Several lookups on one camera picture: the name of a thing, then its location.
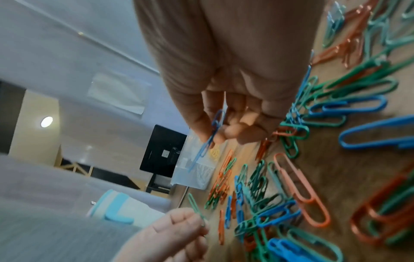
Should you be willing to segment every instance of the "black screen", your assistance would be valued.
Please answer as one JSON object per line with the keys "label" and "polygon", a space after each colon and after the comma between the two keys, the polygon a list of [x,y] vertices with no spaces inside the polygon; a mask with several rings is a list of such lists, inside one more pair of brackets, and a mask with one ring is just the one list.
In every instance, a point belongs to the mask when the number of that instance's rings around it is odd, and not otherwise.
{"label": "black screen", "polygon": [[172,177],[186,135],[155,125],[140,170]]}

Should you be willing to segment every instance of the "light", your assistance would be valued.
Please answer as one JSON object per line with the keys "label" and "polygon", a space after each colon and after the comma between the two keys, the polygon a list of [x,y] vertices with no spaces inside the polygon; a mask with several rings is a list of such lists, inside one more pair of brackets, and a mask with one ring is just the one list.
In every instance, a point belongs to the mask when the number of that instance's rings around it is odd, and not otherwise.
{"label": "light", "polygon": [[48,127],[53,122],[53,117],[45,117],[40,123],[41,127]]}

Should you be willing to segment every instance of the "gray sleeve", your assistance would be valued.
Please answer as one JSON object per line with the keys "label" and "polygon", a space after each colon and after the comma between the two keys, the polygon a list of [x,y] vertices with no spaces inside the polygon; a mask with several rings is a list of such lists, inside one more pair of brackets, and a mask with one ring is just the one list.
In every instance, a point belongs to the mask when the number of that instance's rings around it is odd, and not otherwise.
{"label": "gray sleeve", "polygon": [[109,262],[138,230],[0,199],[0,261]]}

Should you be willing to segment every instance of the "wooden table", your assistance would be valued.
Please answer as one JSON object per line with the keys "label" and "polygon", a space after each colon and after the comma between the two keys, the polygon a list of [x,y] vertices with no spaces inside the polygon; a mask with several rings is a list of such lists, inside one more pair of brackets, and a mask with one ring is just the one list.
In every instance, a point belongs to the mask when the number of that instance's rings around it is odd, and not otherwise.
{"label": "wooden table", "polygon": [[[349,0],[345,5],[351,9],[363,1]],[[399,14],[406,8],[408,1],[403,1],[394,15],[394,20],[399,19]],[[321,19],[321,25],[315,41],[315,52],[318,54],[322,48],[322,39],[326,28],[326,14]],[[391,54],[393,62],[401,61],[414,54],[414,45],[406,46]],[[344,69],[341,61],[335,60],[323,65],[317,65],[312,69],[311,75],[318,75],[320,81],[331,80],[343,75]],[[348,117],[347,123],[341,128],[311,128],[310,137],[307,140],[299,141],[300,155],[294,160],[296,167],[300,168],[310,181],[311,185],[328,208],[332,223],[328,228],[314,228],[307,222],[302,222],[300,227],[320,237],[337,244],[343,251],[346,261],[375,261],[375,262],[412,262],[414,261],[413,242],[406,241],[403,245],[388,248],[374,248],[370,245],[359,242],[352,233],[349,219],[352,212],[369,196],[388,183],[390,179],[410,161],[414,160],[413,150],[403,151],[395,148],[378,148],[362,151],[350,151],[343,149],[338,143],[338,135],[341,131],[363,123],[373,122],[389,117],[414,114],[414,65],[406,67],[393,74],[399,81],[396,91],[387,95],[389,104],[381,113],[359,114]],[[413,127],[407,130],[397,130],[403,135],[414,134]],[[379,138],[382,131],[375,131],[368,137]],[[233,166],[233,175],[238,174],[243,164],[248,164],[248,175],[250,176],[256,166],[254,157],[258,144],[238,145],[230,141],[223,152],[218,168],[211,183],[215,181],[217,172],[220,169],[229,149],[235,151],[237,162]],[[271,161],[273,154],[283,152],[280,144],[273,144],[265,160]],[[216,210],[204,210],[210,187],[205,190],[190,189],[198,203],[201,212],[209,219],[211,225],[208,241],[210,249],[207,252],[206,261],[245,261],[244,251],[237,239],[234,238],[236,221],[232,220],[230,230],[226,230],[225,245],[218,243],[218,220],[220,209],[226,209],[226,203],[219,205]],[[269,179],[267,195],[276,192],[273,181]],[[182,207],[189,207],[188,199],[185,198]]]}

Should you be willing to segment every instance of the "desk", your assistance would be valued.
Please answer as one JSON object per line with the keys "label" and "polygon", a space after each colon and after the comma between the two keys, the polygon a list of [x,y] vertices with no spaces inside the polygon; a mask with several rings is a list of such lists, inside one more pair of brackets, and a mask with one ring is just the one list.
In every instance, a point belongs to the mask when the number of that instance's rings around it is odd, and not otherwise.
{"label": "desk", "polygon": [[[349,9],[362,2],[356,0],[343,1]],[[402,1],[402,4],[395,12],[394,19],[399,19],[399,14],[402,13],[407,5],[408,1]],[[322,17],[317,33],[314,46],[316,54],[322,50],[321,45],[325,28],[326,14]],[[343,35],[343,33],[340,34],[339,38],[343,39]],[[411,57],[413,54],[414,45],[411,45],[394,51],[390,58],[392,61],[401,61],[404,58]],[[318,75],[319,82],[324,82],[341,76],[345,72],[347,70],[344,69],[341,61],[335,60],[315,66],[312,69],[311,75]],[[349,224],[352,212],[364,200],[388,183],[400,169],[414,160],[414,151],[399,151],[394,148],[349,151],[343,149],[338,143],[339,133],[350,127],[388,117],[414,114],[414,66],[411,65],[394,73],[393,77],[399,81],[399,86],[396,91],[387,95],[389,105],[384,111],[378,114],[351,115],[348,117],[347,123],[341,128],[311,128],[310,137],[307,140],[298,142],[301,153],[293,161],[296,167],[304,172],[328,208],[332,219],[332,223],[328,228],[313,228],[305,221],[301,223],[300,227],[338,245],[342,249],[346,261],[350,262],[412,262],[414,257],[413,242],[405,242],[397,248],[374,248],[359,242],[352,233]],[[412,135],[414,130],[411,128],[409,133]],[[229,149],[233,149],[235,157],[237,157],[237,162],[232,169],[233,175],[240,172],[244,163],[248,164],[248,175],[252,174],[256,165],[254,157],[258,144],[240,146],[235,141],[230,141],[219,161],[211,183],[215,181],[218,169],[221,167]],[[283,152],[283,148],[280,144],[273,144],[265,160],[271,161],[273,154],[277,152]],[[218,244],[219,212],[220,209],[225,210],[226,203],[219,205],[215,211],[204,210],[203,206],[207,200],[210,188],[211,185],[205,191],[189,190],[198,203],[201,212],[207,217],[211,225],[208,236],[210,249],[207,252],[206,261],[245,261],[242,246],[234,238],[235,220],[232,220],[231,229],[225,230],[225,245],[220,246]],[[267,195],[271,195],[274,192],[276,192],[276,189],[273,181],[269,179]],[[189,206],[188,200],[185,198],[182,207]]]}

